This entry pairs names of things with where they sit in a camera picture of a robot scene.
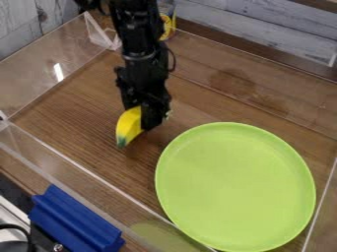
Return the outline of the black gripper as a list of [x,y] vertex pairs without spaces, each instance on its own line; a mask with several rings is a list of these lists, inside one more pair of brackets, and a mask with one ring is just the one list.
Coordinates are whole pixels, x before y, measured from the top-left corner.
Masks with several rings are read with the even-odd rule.
[[159,48],[150,54],[123,52],[126,65],[115,68],[124,108],[140,105],[140,127],[144,131],[159,126],[170,112],[171,96],[166,89],[171,72],[168,53],[168,48]]

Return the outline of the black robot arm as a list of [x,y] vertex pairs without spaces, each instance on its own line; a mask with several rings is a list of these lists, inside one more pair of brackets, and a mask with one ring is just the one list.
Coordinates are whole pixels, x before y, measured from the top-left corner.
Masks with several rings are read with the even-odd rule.
[[140,108],[140,127],[162,124],[170,110],[168,51],[156,0],[111,0],[111,19],[122,40],[124,66],[115,68],[126,109]]

